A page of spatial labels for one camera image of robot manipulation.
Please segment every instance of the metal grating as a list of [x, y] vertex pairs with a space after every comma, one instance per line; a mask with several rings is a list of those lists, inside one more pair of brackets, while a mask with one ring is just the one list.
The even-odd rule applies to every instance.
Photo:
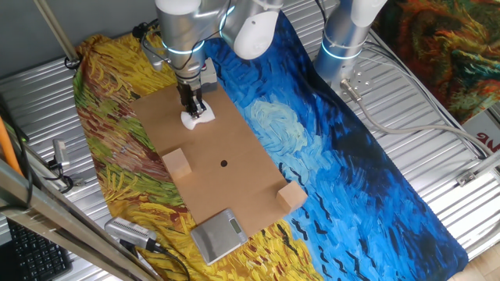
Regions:
[[[329, 15], [338, 4], [326, 0], [323, 7]], [[285, 0], [284, 13], [292, 22], [311, 58], [320, 47], [323, 19], [312, 0]], [[369, 59], [386, 62], [364, 51], [359, 71], [370, 81], [362, 91], [366, 107], [385, 126], [410, 127], [424, 124], [444, 124], [412, 79], [392, 66], [380, 65]], [[4, 93], [20, 126], [31, 137], [30, 146], [45, 160], [53, 157], [52, 139], [66, 140], [71, 160], [67, 175], [83, 177], [85, 186], [74, 188], [67, 197], [101, 227], [111, 219], [95, 175], [94, 165], [80, 125], [74, 100], [72, 78], [63, 60], [34, 68], [0, 80]], [[370, 128], [353, 102], [348, 102], [356, 115]], [[425, 131], [407, 135], [387, 135], [371, 130], [389, 157], [400, 168], [413, 188], [429, 204], [450, 233], [467, 249], [499, 223], [500, 190], [494, 178], [487, 174], [473, 184], [458, 187], [455, 178], [476, 165], [478, 160], [463, 142], [452, 133]], [[473, 258], [494, 245], [500, 236], [484, 241], [470, 251]], [[0, 241], [9, 239], [5, 218], [0, 219]], [[75, 254], [73, 271], [57, 280], [116, 279]]]

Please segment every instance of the digital scale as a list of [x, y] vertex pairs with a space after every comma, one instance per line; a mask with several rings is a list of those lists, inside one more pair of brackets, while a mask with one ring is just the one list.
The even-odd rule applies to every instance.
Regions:
[[218, 261], [248, 241], [234, 213], [226, 209], [191, 231], [207, 265]]

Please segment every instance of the blue swirl pattern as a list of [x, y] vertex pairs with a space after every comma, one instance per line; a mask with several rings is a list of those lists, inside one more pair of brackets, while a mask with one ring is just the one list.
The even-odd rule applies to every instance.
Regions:
[[280, 14], [269, 50], [239, 59], [220, 39], [219, 82], [287, 180], [309, 198], [285, 219], [331, 280], [447, 280], [467, 253], [347, 105]]

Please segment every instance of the black keyboard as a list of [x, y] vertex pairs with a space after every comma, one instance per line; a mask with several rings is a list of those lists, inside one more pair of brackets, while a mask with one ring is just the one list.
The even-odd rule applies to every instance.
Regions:
[[71, 269], [65, 249], [11, 220], [8, 224], [20, 280], [52, 280]]

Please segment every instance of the colorful fabric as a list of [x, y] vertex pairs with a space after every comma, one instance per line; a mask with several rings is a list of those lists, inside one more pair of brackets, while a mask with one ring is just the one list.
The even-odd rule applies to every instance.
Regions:
[[389, 0], [375, 28], [461, 123], [500, 100], [500, 2]]
[[[207, 41], [205, 51], [278, 169], [309, 199], [212, 266], [191, 240], [195, 222], [130, 109], [134, 99], [172, 84], [172, 71], [152, 70], [130, 35], [93, 37], [80, 51], [77, 109], [109, 209], [155, 230], [193, 280], [446, 280], [465, 267], [466, 252], [318, 77], [283, 14], [258, 59], [239, 59], [220, 39]], [[141, 254], [164, 278], [185, 279], [162, 254]]]

